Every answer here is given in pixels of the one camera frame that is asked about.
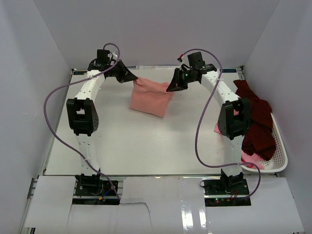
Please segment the salmon pink t shirt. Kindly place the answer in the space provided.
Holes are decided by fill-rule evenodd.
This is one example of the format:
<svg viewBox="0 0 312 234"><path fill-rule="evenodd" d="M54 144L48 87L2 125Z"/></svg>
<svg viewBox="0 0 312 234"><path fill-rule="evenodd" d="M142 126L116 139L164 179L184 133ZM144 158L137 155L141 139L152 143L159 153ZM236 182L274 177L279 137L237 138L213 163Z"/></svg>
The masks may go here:
<svg viewBox="0 0 312 234"><path fill-rule="evenodd" d="M129 108L163 118L173 93L167 92L169 83L159 83L138 77L133 81Z"/></svg>

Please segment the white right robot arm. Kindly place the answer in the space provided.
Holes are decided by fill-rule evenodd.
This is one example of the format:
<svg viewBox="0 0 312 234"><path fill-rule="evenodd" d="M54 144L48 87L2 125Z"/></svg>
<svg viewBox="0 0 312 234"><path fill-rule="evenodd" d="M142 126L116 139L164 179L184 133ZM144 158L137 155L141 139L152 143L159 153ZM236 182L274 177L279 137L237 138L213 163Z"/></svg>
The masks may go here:
<svg viewBox="0 0 312 234"><path fill-rule="evenodd" d="M217 127L224 139L224 163L221 169L221 191L232 194L243 180L241 169L241 147L243 137L251 123L251 104L247 98L240 98L222 80L223 68L207 64L202 58L203 49L190 49L182 53L175 68L167 92L188 89L189 83L199 82L210 91L208 100L215 99L220 106Z"/></svg>

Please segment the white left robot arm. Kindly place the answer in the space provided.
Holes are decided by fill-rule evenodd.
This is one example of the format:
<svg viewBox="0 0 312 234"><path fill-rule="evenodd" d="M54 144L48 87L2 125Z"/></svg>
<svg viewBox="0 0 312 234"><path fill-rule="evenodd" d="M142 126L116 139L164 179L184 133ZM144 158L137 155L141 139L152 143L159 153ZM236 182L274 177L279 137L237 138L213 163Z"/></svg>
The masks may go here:
<svg viewBox="0 0 312 234"><path fill-rule="evenodd" d="M96 175L100 171L95 142L92 134L99 127L95 99L106 78L114 77L119 83L137 80L130 70L118 59L118 55L105 49L97 50L97 58L89 63L87 81L74 98L66 101L69 126L76 135L81 159L81 173Z"/></svg>

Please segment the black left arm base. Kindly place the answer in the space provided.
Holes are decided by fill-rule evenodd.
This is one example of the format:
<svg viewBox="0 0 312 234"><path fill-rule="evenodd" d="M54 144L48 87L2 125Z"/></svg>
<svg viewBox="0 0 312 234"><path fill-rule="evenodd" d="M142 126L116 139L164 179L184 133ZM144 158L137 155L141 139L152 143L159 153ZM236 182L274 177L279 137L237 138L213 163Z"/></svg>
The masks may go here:
<svg viewBox="0 0 312 234"><path fill-rule="evenodd" d="M119 205L114 189L118 192L119 182L110 183L100 175L75 175L74 205Z"/></svg>

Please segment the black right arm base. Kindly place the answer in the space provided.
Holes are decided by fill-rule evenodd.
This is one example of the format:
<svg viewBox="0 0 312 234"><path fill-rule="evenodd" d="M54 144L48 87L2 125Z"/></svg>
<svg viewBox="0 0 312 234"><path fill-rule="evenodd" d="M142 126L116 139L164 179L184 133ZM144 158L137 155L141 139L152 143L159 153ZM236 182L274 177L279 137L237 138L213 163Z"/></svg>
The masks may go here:
<svg viewBox="0 0 312 234"><path fill-rule="evenodd" d="M205 179L199 183L204 190L206 207L251 206L249 187L243 173L226 176L221 171L219 179Z"/></svg>

